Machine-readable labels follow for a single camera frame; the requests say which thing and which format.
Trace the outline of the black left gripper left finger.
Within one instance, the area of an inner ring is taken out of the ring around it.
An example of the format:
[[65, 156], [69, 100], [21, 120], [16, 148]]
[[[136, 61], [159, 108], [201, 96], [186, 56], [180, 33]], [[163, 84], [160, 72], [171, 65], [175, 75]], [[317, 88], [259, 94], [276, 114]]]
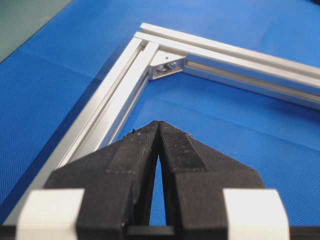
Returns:
[[54, 170], [33, 190], [16, 226], [18, 240], [122, 240], [150, 219], [159, 123], [150, 124]]

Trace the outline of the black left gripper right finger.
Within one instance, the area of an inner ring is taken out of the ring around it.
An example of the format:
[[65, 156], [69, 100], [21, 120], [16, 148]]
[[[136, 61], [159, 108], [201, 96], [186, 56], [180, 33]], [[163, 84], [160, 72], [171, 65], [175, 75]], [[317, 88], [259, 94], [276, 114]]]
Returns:
[[182, 240], [287, 240], [286, 210], [252, 168], [162, 121], [166, 222]]

